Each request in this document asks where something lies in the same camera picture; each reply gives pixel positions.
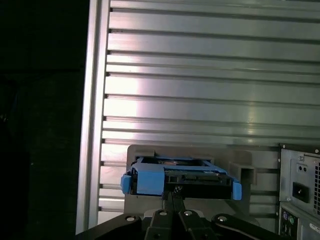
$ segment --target aluminum frame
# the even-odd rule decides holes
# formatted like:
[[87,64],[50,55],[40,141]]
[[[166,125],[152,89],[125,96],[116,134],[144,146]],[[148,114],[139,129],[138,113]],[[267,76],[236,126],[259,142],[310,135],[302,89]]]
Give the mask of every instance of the aluminum frame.
[[89,7],[75,233],[98,223],[101,139],[110,0]]

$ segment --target metal slotted wall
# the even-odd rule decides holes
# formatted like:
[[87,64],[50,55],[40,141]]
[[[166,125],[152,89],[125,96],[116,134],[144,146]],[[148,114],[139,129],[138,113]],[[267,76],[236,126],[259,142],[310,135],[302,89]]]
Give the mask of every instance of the metal slotted wall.
[[77,233],[122,213],[131,144],[252,153],[275,231],[277,144],[320,143],[320,4],[91,0]]

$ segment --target bolt head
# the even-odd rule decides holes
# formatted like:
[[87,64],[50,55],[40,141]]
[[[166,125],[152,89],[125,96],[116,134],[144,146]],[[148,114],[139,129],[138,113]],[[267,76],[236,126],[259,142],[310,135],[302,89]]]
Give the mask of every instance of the bolt head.
[[132,222],[134,221],[136,218],[134,216],[128,216],[125,220],[127,220],[128,222]]
[[184,215],[190,216],[190,215],[192,215],[192,211],[185,211],[185,212],[184,212]]
[[225,216],[219,216],[219,217],[218,217],[218,220],[219,220],[220,222],[225,222],[225,221],[227,221],[227,218],[226,218]]

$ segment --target horizontal groove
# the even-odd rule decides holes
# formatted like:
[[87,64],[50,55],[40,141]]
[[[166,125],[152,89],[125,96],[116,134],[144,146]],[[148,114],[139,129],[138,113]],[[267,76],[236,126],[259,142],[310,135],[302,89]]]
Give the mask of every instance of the horizontal groove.
[[111,185],[111,184],[100,184],[101,189],[114,189],[114,190],[121,190],[120,185]]
[[105,167],[126,167],[127,166],[125,162],[108,162],[108,161],[103,161],[102,165]]
[[[235,138],[235,139],[248,139],[248,140],[253,140],[253,139],[265,139],[265,140],[271,140],[271,139],[279,139],[279,140],[310,140],[310,141],[320,141],[320,137],[296,137],[296,136],[276,136],[276,135],[254,135],[254,134],[228,134],[228,133],[221,133],[221,134],[217,134],[217,133],[209,133],[209,134],[205,134],[205,133],[195,133],[195,132],[175,132],[175,131],[155,131],[155,130],[140,130],[140,129],[117,129],[117,128],[113,128],[113,129],[106,129],[105,131],[107,132],[114,132],[114,133],[124,133],[124,134],[161,134],[161,135],[165,135],[165,134],[170,134],[170,135],[177,135],[177,136],[181,136],[181,138],[185,136],[208,136],[208,137],[226,137],[226,138]],[[125,167],[122,166],[121,164],[109,164],[108,162],[104,162],[103,164],[104,166],[108,166],[108,167]]]
[[320,45],[320,40],[311,39],[294,39],[294,38],[277,38],[277,37],[261,37],[261,36],[241,36],[226,35],[215,33],[199,33],[199,32],[178,32],[178,31],[157,31],[157,30],[136,30],[125,28],[109,28],[110,34],[135,34],[135,35],[154,35],[154,36],[179,36],[192,38],[210,38],[220,40],[240,40],[240,41],[257,41],[270,43],[295,43],[295,44],[311,44]]
[[315,4],[303,4],[303,7],[297,2],[290,5],[285,2],[273,1],[272,4],[245,4],[239,2],[142,2],[142,1],[118,1],[112,0],[110,3],[111,9],[125,10],[154,10],[154,11],[174,11],[187,12],[188,14],[220,14],[220,15],[235,15],[235,16],[252,16],[263,18],[287,18],[287,19],[310,19],[311,21],[318,20],[319,6]]
[[242,72],[299,74],[320,76],[318,64],[275,63],[270,61],[256,61],[252,59],[233,59],[232,57],[191,56],[181,54],[158,54],[148,52],[109,51],[108,65],[124,66],[153,66],[171,68],[218,69]]
[[135,101],[164,101],[180,103],[200,103],[200,104],[219,104],[219,105],[242,105],[257,107],[274,107],[274,108],[292,108],[292,109],[320,109],[320,105],[298,104],[298,103],[278,103],[278,102],[261,102],[261,101],[241,101],[241,100],[224,100],[208,98],[183,98],[167,96],[147,96],[147,95],[125,95],[125,94],[106,94],[106,99],[121,99]]
[[250,137],[234,135],[200,135],[182,133],[144,133],[133,131],[103,131],[102,140],[106,144],[147,144],[147,145],[175,145],[175,146],[268,146],[276,147],[279,142],[285,141],[288,144],[316,145],[318,139],[291,139],[288,137]]
[[104,121],[129,122],[129,123],[163,123],[163,124],[181,124],[181,125],[208,125],[212,127],[240,127],[240,128],[266,128],[266,129],[300,129],[320,131],[320,126],[303,126],[303,125],[286,125],[286,124],[267,124],[267,123],[249,123],[249,122],[222,122],[222,121],[200,121],[184,119],[158,119],[158,118],[141,118],[141,117],[114,117],[105,116]]
[[99,207],[99,211],[101,211],[101,212],[114,212],[114,213],[123,213],[123,211],[124,211],[124,209],[123,208],[114,208],[114,207],[110,207],[110,208],[108,208],[108,207],[105,207],[105,206],[100,206]]
[[177,11],[177,10],[161,10],[161,9],[120,8],[120,7],[111,7],[111,12],[190,16],[190,17],[212,17],[212,18],[239,19],[239,20],[262,20],[262,21],[265,20],[265,21],[310,23],[310,24],[320,23],[320,19],[314,19],[314,18],[234,14],[234,13],[227,13],[227,12],[226,13],[218,13],[218,12]]
[[278,197],[280,193],[278,191],[257,191],[257,190],[252,190],[250,194],[251,194],[251,196],[275,196],[275,197]]
[[125,195],[123,196],[109,196],[109,195],[99,195],[100,199],[114,199],[114,200],[125,200]]
[[315,129],[309,129],[307,132],[299,132],[297,129],[285,130],[285,129],[257,129],[247,127],[247,129],[241,126],[223,127],[216,125],[182,125],[181,124],[148,124],[146,122],[136,122],[130,124],[128,122],[112,122],[105,121],[102,129],[112,132],[123,133],[144,133],[144,134],[177,134],[177,135],[200,135],[200,136],[223,136],[223,137],[235,137],[235,138],[261,138],[261,139],[291,139],[291,140],[319,140],[320,130],[318,132]]
[[[318,76],[315,74],[306,74],[306,76]],[[216,77],[216,76],[192,76],[192,75],[169,75],[169,74],[156,74],[156,73],[132,73],[126,70],[108,71],[106,77],[118,78],[137,78],[137,79],[151,79],[151,80],[175,80],[175,81],[195,81],[199,83],[235,83],[235,84],[253,84],[253,85],[266,85],[266,86],[280,86],[280,87],[301,87],[301,88],[320,88],[320,82],[297,82],[283,79],[277,80],[256,80],[247,78],[230,78],[230,77]]]
[[109,33],[109,51],[175,53],[319,63],[320,45],[180,35]]
[[261,64],[300,64],[314,67],[319,67],[317,62],[313,61],[301,61],[301,60],[282,60],[282,59],[266,59],[266,58],[250,58],[250,57],[240,57],[240,56],[219,56],[219,55],[203,55],[203,54],[187,54],[187,53],[174,53],[174,52],[145,52],[145,51],[125,51],[125,50],[108,50],[108,55],[123,55],[123,56],[146,56],[146,57],[177,57],[177,58],[192,58],[199,60],[220,60],[220,61],[238,61],[238,62],[249,62],[249,63],[261,63]]

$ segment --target black mounting arm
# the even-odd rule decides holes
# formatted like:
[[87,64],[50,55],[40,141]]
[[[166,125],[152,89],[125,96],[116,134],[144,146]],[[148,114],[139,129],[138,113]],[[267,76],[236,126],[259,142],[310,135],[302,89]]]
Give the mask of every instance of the black mounting arm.
[[163,209],[143,220],[137,214],[122,214],[76,236],[77,240],[283,240],[265,230],[228,214],[211,221],[189,209],[183,199],[169,194]]

